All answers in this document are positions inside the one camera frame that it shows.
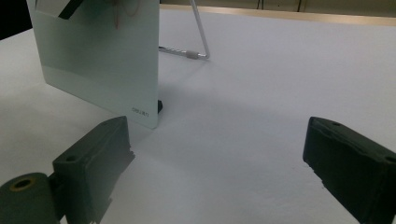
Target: frosted glass plate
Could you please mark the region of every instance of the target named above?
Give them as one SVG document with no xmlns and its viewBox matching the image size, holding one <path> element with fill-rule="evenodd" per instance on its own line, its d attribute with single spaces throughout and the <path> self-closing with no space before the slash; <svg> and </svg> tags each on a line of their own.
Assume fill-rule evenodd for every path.
<svg viewBox="0 0 396 224">
<path fill-rule="evenodd" d="M 158 122 L 159 3 L 84 0 L 70 20 L 27 0 L 50 85 L 144 126 Z"/>
</svg>

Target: background wall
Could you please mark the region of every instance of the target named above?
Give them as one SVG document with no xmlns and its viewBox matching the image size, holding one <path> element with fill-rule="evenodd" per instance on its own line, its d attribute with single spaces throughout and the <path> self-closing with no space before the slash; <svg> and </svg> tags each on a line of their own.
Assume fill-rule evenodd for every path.
<svg viewBox="0 0 396 224">
<path fill-rule="evenodd" d="M 254 9 L 259 0 L 196 0 L 199 6 Z M 163 4 L 189 5 L 188 0 L 162 0 Z M 396 17 L 396 0 L 264 0 L 266 10 Z M 25 0 L 0 0 L 0 40 L 31 29 Z"/>
<path fill-rule="evenodd" d="M 163 4 L 188 5 L 188 0 L 162 0 Z M 259 0 L 196 0 L 199 6 L 257 8 Z M 396 0 L 264 0 L 266 10 L 326 14 L 396 17 Z"/>
</svg>

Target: metal rod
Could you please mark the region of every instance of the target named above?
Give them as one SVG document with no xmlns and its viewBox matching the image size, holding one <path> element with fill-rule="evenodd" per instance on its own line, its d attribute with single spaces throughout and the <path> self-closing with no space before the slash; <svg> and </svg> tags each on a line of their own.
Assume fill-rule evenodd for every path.
<svg viewBox="0 0 396 224">
<path fill-rule="evenodd" d="M 301 8 L 301 2 L 302 2 L 302 0 L 299 0 L 299 1 L 298 1 L 297 12 L 300 12 L 300 8 Z"/>
<path fill-rule="evenodd" d="M 191 59 L 208 59 L 207 54 L 201 54 L 193 51 L 181 50 L 181 49 L 171 49 L 166 47 L 159 47 L 159 52 L 175 54 L 178 56 L 183 56 Z"/>
<path fill-rule="evenodd" d="M 210 57 L 210 52 L 209 52 L 209 46 L 207 45 L 206 37 L 205 37 L 205 32 L 204 32 L 204 27 L 201 22 L 201 17 L 199 16 L 199 11 L 198 7 L 195 4 L 195 0 L 190 0 L 192 10 L 195 15 L 195 19 L 197 21 L 198 29 L 199 29 L 199 34 L 201 35 L 202 42 L 204 43 L 204 48 L 205 48 L 205 53 L 206 53 L 206 58 L 208 59 Z"/>
</svg>

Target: black tape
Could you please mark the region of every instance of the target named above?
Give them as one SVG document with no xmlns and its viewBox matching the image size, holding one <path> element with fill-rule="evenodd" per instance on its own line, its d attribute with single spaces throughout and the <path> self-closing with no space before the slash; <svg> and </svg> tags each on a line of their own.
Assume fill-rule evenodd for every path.
<svg viewBox="0 0 396 224">
<path fill-rule="evenodd" d="M 59 18 L 62 18 L 64 20 L 69 20 L 70 17 L 74 14 L 74 12 L 77 10 L 79 5 L 81 5 L 83 0 L 70 0 L 70 2 L 67 4 L 67 6 L 64 8 L 64 10 L 59 14 Z"/>
</svg>

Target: white table surface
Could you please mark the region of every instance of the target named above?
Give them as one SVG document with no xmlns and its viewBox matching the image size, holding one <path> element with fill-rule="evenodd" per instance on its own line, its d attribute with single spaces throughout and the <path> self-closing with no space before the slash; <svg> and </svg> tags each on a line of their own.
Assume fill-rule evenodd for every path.
<svg viewBox="0 0 396 224">
<path fill-rule="evenodd" d="M 309 117 L 396 149 L 396 27 L 202 13 L 212 58 L 160 53 L 159 127 L 130 123 L 136 159 L 103 222 L 357 223 L 302 160 Z M 162 10 L 160 44 L 203 50 L 193 15 Z M 116 117 L 44 83 L 32 31 L 0 41 L 0 182 Z"/>
</svg>

